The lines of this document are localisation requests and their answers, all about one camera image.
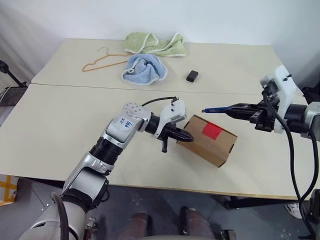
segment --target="shoe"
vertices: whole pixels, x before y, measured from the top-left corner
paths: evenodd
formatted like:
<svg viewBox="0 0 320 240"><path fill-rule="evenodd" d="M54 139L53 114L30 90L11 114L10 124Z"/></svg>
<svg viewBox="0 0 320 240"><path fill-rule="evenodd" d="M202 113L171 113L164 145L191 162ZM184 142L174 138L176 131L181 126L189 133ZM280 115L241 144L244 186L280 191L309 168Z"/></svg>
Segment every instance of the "shoe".
<svg viewBox="0 0 320 240"><path fill-rule="evenodd" d="M284 205L285 210L296 219L302 219L300 210L299 210L299 203L291 203Z"/></svg>

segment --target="table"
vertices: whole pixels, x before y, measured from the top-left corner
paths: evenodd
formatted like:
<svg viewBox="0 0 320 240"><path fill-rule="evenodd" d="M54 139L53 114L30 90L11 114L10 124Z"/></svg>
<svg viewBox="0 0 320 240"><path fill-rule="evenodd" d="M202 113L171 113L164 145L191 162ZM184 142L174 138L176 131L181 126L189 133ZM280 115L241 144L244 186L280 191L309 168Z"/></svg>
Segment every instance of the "table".
<svg viewBox="0 0 320 240"><path fill-rule="evenodd" d="M217 168L172 139L168 152L162 153L161 141L138 132L119 156L108 178L111 184L296 199L285 134L258 131L253 124L224 114L201 113L205 107L257 103L262 97L256 94L168 93L33 83L0 127L0 174L64 181L125 103L132 100L141 104L168 94L184 100L188 117L197 114L238 136L228 161ZM300 96L295 102L306 103ZM159 114L165 104L155 102L147 108ZM313 172L312 144L295 133L293 141L296 179L299 188L306 189Z"/></svg>
<svg viewBox="0 0 320 240"><path fill-rule="evenodd" d="M186 43L188 56L161 57L168 68L162 82L137 86L121 80L125 64L82 72L82 67L110 54L123 54L124 41L67 39L56 51L32 83L58 86L81 86L112 89L152 90L169 92L257 94L260 79L281 65L270 45ZM117 63L129 57L107 57L97 66ZM194 83L186 81L191 70L199 72Z"/></svg>

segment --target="gray floor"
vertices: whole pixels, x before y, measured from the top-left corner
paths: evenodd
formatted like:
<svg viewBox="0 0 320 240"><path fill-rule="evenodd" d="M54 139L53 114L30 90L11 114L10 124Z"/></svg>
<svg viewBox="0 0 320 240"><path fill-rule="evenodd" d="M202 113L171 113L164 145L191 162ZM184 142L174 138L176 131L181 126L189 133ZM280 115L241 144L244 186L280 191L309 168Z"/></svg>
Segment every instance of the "gray floor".
<svg viewBox="0 0 320 240"><path fill-rule="evenodd" d="M182 206L200 211L214 232L235 230L237 240L297 240L307 234L302 221L291 217L282 204L226 210L209 194L122 186L109 190L109 201L88 214L98 220L98 240L117 239L127 219L140 211L152 216L155 235L176 235ZM51 204L52 191L61 189L20 179L16 202L0 207L0 238L17 239Z"/></svg>

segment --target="orange wire hanger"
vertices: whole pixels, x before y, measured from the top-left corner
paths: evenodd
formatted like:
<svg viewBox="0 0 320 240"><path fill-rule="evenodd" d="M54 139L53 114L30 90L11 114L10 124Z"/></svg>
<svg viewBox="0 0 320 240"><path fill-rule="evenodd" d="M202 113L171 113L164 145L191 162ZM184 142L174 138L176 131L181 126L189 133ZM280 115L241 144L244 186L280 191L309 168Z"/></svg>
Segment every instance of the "orange wire hanger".
<svg viewBox="0 0 320 240"><path fill-rule="evenodd" d="M103 69L103 68L111 67L111 66L118 65L118 64L124 64L124 63L128 62L128 60L126 60L126 61L120 61L120 62L116 62L116 63L104 65L104 66L98 66L98 67L91 68L91 69L86 69L86 67L94 66L97 62L99 62L100 60L105 59L107 57L111 57L111 56L124 56L124 57L126 57L126 56L130 55L130 54L109 54L109 48L107 48L105 46L103 46L100 49L98 49L98 51L100 51L101 49L106 49L105 56L98 58L93 63L88 63L85 66L83 66L82 72L89 72L89 71L93 71L93 70L97 70L97 69Z"/></svg>

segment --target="person's leg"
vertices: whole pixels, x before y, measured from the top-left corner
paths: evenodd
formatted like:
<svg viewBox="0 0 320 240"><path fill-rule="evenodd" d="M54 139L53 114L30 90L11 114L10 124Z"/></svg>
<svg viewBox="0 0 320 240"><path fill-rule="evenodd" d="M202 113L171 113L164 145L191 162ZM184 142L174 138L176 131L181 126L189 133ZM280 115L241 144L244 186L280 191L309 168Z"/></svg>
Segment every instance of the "person's leg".
<svg viewBox="0 0 320 240"><path fill-rule="evenodd" d="M146 236L148 224L148 215L145 212L139 212L132 215L128 224L121 232L118 240L136 240Z"/></svg>
<svg viewBox="0 0 320 240"><path fill-rule="evenodd" d="M186 230L189 236L205 237L215 239L209 223L202 214L192 208L188 208L185 213Z"/></svg>

